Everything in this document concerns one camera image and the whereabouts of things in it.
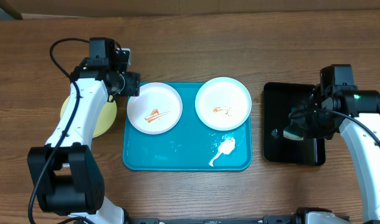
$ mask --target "tray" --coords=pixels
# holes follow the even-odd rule
[[[216,131],[207,127],[195,109],[198,90],[204,83],[165,83],[181,96],[183,112],[179,122],[162,134],[145,134],[125,121],[123,163],[132,170],[159,171],[242,171],[252,160],[250,117],[238,128]],[[235,139],[235,148],[221,154],[209,165],[226,138]]]

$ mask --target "yellow plate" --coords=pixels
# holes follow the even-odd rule
[[[61,107],[60,118],[63,116],[65,107],[67,106],[67,103],[68,103],[68,99],[69,97],[65,99],[63,106]],[[103,106],[102,111],[100,112],[100,115],[98,115],[95,132],[93,133],[93,138],[106,132],[113,125],[115,117],[116,117],[115,101],[113,103],[106,103]]]

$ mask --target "white plate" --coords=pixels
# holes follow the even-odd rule
[[[198,117],[205,125],[218,131],[228,131],[244,123],[251,106],[247,88],[233,78],[209,80],[196,96]]]
[[[173,128],[182,115],[182,99],[177,91],[164,83],[148,83],[140,87],[140,95],[128,101],[128,118],[139,131],[161,134]]]

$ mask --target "wooden table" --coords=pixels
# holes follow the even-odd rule
[[[318,83],[321,68],[350,63],[362,90],[380,92],[380,11],[122,17],[0,22],[0,223],[26,223],[33,185],[27,153],[59,121],[69,82],[49,58],[66,37],[110,37],[133,52],[143,82],[233,77],[250,91],[253,161],[243,172],[133,172],[122,162],[126,98],[114,125],[93,140],[106,195],[132,217],[240,218],[324,207],[362,222],[359,186],[338,134],[321,167],[266,162],[261,93],[267,82]],[[87,45],[65,43],[55,57],[68,71]],[[35,206],[39,223],[61,220]]]

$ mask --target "food stain on plate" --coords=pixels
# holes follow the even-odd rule
[[[221,142],[217,148],[217,154],[209,161],[209,165],[214,167],[214,161],[219,158],[222,154],[229,155],[235,148],[235,139],[233,137],[223,136],[225,141]]]
[[[145,120],[149,123],[153,122],[154,120],[164,116],[164,115],[167,115],[169,113],[169,111],[167,112],[164,112],[164,113],[159,113],[157,109],[154,109],[151,114],[149,116],[146,116],[145,117]]]
[[[232,109],[231,107],[218,106],[218,107],[215,107],[215,108],[213,109],[213,111],[214,111],[215,113],[217,113],[217,112],[219,112],[219,111],[226,112],[225,114],[226,114],[227,116],[232,116],[232,114],[230,113],[230,110],[231,110],[231,109]]]

